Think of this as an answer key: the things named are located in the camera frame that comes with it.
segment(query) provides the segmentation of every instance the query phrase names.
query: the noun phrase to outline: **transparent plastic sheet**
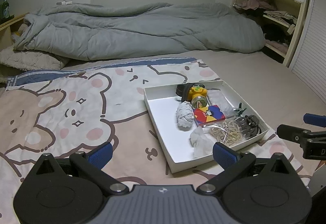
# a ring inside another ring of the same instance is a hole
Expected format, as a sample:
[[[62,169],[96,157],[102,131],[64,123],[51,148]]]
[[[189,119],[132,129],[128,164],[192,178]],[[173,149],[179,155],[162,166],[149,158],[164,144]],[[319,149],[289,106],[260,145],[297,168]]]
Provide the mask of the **transparent plastic sheet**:
[[[207,97],[210,105],[217,105],[226,118],[233,117],[237,114],[221,90],[208,90]]]
[[[241,127],[235,121],[236,119],[233,117],[206,125],[203,127],[203,132],[209,133],[216,141],[232,147],[246,140],[242,134]]]

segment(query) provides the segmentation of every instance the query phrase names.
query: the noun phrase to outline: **white box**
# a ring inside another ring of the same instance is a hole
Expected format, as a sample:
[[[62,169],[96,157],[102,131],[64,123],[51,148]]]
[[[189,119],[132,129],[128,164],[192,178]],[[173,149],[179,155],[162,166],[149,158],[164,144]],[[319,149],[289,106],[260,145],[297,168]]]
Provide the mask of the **white box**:
[[[259,126],[262,133],[234,145],[233,150],[237,151],[262,139],[269,127],[258,115],[258,113],[242,99],[225,81],[202,81],[206,89],[221,89],[222,93],[233,107],[242,103],[242,108],[247,107],[243,115],[255,115],[259,119]],[[183,131],[178,128],[176,110],[180,104],[180,97],[175,94],[178,84],[148,87],[144,89],[144,100],[153,122],[157,137],[159,138],[166,160],[172,173],[192,168],[213,160],[213,155],[201,158],[194,158],[194,148],[190,143],[190,133],[197,127],[193,126]]]

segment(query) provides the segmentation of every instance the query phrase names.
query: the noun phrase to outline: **blue rubber pad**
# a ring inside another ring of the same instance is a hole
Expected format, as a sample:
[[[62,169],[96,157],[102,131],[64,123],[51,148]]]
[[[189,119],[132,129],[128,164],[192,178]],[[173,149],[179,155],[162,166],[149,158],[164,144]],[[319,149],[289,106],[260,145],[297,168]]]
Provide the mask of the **blue rubber pad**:
[[[95,149],[95,152],[91,153],[87,160],[98,169],[102,169],[112,159],[112,155],[113,148],[111,143],[108,143],[98,150]]]
[[[307,113],[304,115],[304,122],[310,125],[326,127],[326,116]]]
[[[221,143],[215,143],[213,146],[213,157],[214,160],[225,170],[234,163],[236,163],[239,158],[237,155],[233,154],[233,150],[224,146]]]

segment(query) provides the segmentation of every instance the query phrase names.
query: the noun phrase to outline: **blue stripe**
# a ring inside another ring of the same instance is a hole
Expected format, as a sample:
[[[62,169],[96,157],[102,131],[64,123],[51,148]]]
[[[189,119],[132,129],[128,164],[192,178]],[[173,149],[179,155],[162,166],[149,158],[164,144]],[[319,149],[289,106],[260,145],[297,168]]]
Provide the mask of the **blue stripe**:
[[[75,74],[85,70],[96,70],[102,68],[117,68],[127,66],[143,66],[143,65],[164,65],[164,64],[182,64],[195,61],[193,57],[188,58],[160,58],[151,60],[139,60],[126,63],[110,64],[104,66],[91,67],[82,70],[67,71],[67,70],[31,70],[17,76],[9,77],[7,86],[20,86],[32,82],[50,81],[67,75]]]

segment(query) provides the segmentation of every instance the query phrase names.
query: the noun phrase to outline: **mattress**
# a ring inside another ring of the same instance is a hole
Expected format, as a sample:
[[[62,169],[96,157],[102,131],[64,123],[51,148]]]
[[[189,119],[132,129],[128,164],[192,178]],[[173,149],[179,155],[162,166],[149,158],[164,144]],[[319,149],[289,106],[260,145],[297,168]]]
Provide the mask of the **mattress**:
[[[251,54],[230,51],[189,51],[182,54],[154,56],[195,57],[201,59],[222,80],[225,80],[246,100],[274,130],[280,124],[302,127],[311,131],[321,128],[303,122],[305,113],[324,115],[326,105],[299,78],[284,65],[269,58],[262,52]],[[111,60],[123,63],[135,59]],[[63,70],[85,69],[107,64],[108,61],[72,61]],[[294,157],[301,162],[309,175],[316,170],[319,161],[305,160],[303,151],[296,143],[285,141]]]

